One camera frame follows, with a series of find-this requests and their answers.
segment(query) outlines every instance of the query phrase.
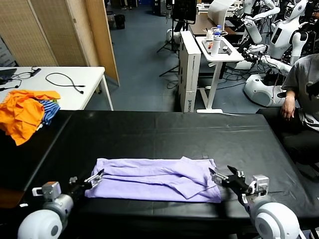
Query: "person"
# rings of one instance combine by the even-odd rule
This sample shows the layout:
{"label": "person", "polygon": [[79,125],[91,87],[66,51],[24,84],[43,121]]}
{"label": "person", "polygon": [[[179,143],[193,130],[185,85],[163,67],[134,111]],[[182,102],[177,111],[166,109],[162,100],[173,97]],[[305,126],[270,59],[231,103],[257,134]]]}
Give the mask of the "person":
{"label": "person", "polygon": [[309,98],[307,86],[319,81],[319,54],[299,59],[282,85],[287,90],[281,108],[260,109],[294,162],[319,162],[319,96]]}
{"label": "person", "polygon": [[125,0],[121,0],[121,6],[123,10],[126,10],[127,7],[129,7],[129,9],[132,9],[132,0],[127,0],[127,4],[128,6],[126,6]]}

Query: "purple shirt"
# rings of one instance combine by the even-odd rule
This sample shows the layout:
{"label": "purple shirt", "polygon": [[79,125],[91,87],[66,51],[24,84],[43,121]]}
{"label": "purple shirt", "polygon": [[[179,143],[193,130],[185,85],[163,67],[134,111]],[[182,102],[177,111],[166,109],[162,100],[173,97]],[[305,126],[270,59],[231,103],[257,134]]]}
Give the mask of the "purple shirt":
{"label": "purple shirt", "polygon": [[92,174],[104,169],[102,182],[87,190],[89,198],[123,198],[175,202],[221,202],[208,168],[213,159],[97,159]]}

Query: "white box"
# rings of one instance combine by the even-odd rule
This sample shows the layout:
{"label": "white box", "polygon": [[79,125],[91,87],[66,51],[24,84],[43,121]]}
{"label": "white box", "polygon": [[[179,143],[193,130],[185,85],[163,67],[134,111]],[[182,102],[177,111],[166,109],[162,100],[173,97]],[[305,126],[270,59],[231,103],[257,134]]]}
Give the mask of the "white box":
{"label": "white box", "polygon": [[190,31],[181,32],[178,68],[178,96],[183,112],[193,112],[201,51]]}

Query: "black tablecloth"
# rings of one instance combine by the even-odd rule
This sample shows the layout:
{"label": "black tablecloth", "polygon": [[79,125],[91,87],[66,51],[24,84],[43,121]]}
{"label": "black tablecloth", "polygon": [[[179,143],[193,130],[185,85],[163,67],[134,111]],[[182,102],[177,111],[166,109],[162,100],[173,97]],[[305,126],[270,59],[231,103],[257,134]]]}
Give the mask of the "black tablecloth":
{"label": "black tablecloth", "polygon": [[[292,209],[302,225],[318,221],[318,199],[261,115],[69,113],[32,187],[56,180],[65,190],[71,176],[89,176],[99,157],[213,158],[224,174],[231,165],[244,170],[247,181],[257,174],[268,176],[270,194]],[[70,228],[76,221],[77,229],[90,227],[92,232],[231,233],[250,226],[235,195],[225,204],[83,199],[71,218]]]}

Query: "wooden panel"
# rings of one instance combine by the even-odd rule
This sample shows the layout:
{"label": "wooden panel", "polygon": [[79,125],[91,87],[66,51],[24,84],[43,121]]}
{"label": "wooden panel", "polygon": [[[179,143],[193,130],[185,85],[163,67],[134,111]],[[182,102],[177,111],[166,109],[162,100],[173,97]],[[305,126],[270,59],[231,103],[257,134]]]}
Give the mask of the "wooden panel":
{"label": "wooden panel", "polygon": [[85,0],[66,0],[88,66],[99,66]]}
{"label": "wooden panel", "polygon": [[20,66],[56,66],[27,0],[0,1],[0,35]]}
{"label": "wooden panel", "polygon": [[65,0],[30,0],[60,66],[86,66]]}
{"label": "wooden panel", "polygon": [[24,192],[0,188],[0,208],[14,208],[21,201]]}
{"label": "wooden panel", "polygon": [[119,84],[104,0],[85,0],[100,64],[106,74]]}

